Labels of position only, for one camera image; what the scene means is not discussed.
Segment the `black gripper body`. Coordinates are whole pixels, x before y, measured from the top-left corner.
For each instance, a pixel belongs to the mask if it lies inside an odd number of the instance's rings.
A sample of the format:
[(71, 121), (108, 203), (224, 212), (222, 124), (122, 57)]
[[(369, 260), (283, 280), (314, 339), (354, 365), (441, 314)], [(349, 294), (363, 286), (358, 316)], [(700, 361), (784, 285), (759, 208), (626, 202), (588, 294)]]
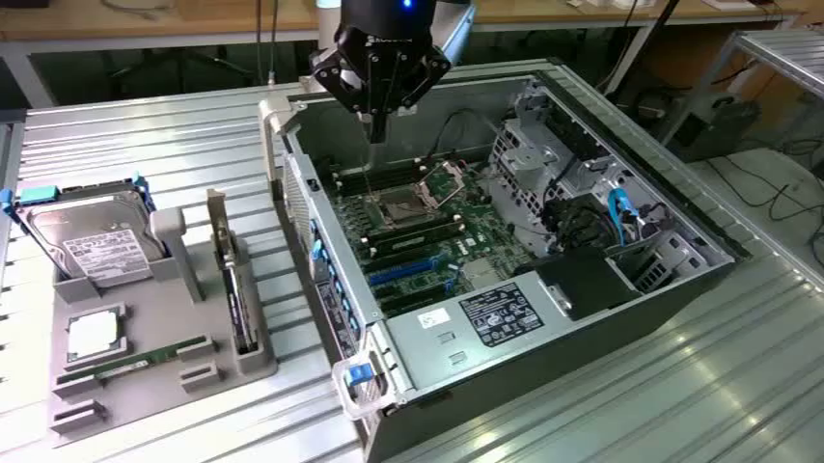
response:
[(419, 60), (433, 48), (435, 7), (435, 1), (342, 1), (338, 51), (345, 59), (365, 61), (381, 49)]

